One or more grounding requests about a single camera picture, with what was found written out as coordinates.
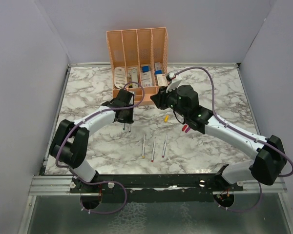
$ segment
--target white wall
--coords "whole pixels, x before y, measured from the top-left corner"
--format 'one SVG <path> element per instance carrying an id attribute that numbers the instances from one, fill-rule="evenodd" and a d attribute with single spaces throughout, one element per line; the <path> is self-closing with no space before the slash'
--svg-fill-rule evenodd
<path id="1" fill-rule="evenodd" d="M 274 4 L 241 72 L 261 133 L 281 137 L 293 159 L 293 0 Z M 286 184 L 293 208 L 293 176 Z"/>
<path id="2" fill-rule="evenodd" d="M 169 62 L 241 62 L 275 0 L 36 0 L 72 62 L 108 62 L 106 31 L 167 27 Z"/>
<path id="3" fill-rule="evenodd" d="M 0 234 L 18 230 L 67 64 L 32 0 L 0 1 Z"/>

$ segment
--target red object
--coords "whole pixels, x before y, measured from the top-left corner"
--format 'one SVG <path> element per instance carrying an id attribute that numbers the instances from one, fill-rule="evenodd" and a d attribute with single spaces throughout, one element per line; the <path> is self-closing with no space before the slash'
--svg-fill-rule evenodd
<path id="1" fill-rule="evenodd" d="M 182 128 L 182 131 L 184 131 L 187 128 L 187 125 L 185 124 Z"/>

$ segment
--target marble surface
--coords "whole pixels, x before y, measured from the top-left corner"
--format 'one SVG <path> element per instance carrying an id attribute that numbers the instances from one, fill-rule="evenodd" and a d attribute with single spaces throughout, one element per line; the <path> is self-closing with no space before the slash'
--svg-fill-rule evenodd
<path id="1" fill-rule="evenodd" d="M 184 67 L 169 67 L 168 71 Z M 256 133 L 249 105 L 235 67 L 206 67 L 215 83 L 215 107 L 226 120 Z M 199 94 L 200 104 L 211 109 L 211 85 L 200 70 L 182 74 L 182 84 L 191 84 Z M 59 120 L 70 121 L 94 112 L 101 103 L 112 99 L 112 72 L 109 67 L 73 67 L 65 91 Z M 134 110 L 131 133 L 120 123 L 100 129 L 89 138 L 87 159 L 101 174 L 178 174 L 211 173 L 226 163 L 249 160 L 239 150 L 212 136 L 194 130 L 182 132 L 172 111 L 158 110 L 154 105 Z M 142 139 L 146 134 L 146 157 L 142 159 Z M 168 134 L 166 156 L 161 157 Z M 155 160 L 151 162 L 156 137 Z M 49 157 L 46 175 L 69 174 L 57 168 Z"/>

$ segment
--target screw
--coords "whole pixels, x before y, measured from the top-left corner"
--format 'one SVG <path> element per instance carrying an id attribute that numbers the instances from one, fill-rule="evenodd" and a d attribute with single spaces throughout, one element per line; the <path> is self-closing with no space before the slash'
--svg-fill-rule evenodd
<path id="1" fill-rule="evenodd" d="M 74 189 L 74 188 L 76 187 L 76 184 L 75 184 L 74 182 L 71 182 L 71 183 L 69 184 L 69 187 L 70 187 L 71 189 Z"/>
<path id="2" fill-rule="evenodd" d="M 115 185 L 114 183 L 108 183 L 108 184 L 107 184 L 107 186 L 108 186 L 110 189 L 114 188 L 114 185 Z"/>
<path id="3" fill-rule="evenodd" d="M 238 181 L 236 184 L 237 184 L 239 187 L 242 187 L 242 186 L 243 186 L 243 181 Z"/>

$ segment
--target orange desk organizer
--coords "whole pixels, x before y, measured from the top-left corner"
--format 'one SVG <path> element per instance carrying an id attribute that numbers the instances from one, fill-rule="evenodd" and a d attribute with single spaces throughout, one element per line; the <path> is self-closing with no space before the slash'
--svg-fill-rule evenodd
<path id="1" fill-rule="evenodd" d="M 168 35 L 166 28 L 107 31 L 106 40 L 113 73 L 113 98 L 119 92 L 119 89 L 114 85 L 115 67 L 125 69 L 126 79 L 129 68 L 137 67 L 138 82 L 141 84 L 141 67 L 148 65 L 154 86 L 144 88 L 146 94 L 141 105 L 154 104 L 150 96 L 159 90 L 154 74 L 154 63 L 160 62 L 162 71 L 167 73 Z M 135 102 L 141 100 L 141 88 L 128 88 L 128 90 L 135 92 Z"/>

